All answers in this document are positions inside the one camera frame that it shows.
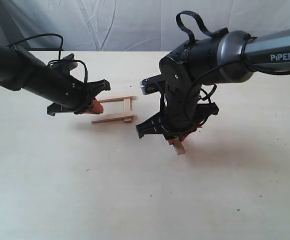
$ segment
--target white fabric curtain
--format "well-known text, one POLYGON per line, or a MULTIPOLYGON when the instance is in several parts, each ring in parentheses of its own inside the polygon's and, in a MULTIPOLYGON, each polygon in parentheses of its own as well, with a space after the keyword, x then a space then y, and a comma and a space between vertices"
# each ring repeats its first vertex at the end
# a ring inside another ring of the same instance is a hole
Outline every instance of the white fabric curtain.
MULTIPOLYGON (((64 36, 67 51, 169 51, 187 39, 175 16, 197 12, 211 31, 228 27, 261 36, 290 29, 290 0, 4 0, 25 37, 64 36)), ((194 20, 184 23, 205 38, 194 20)), ((57 39, 30 41, 56 47, 57 39)))

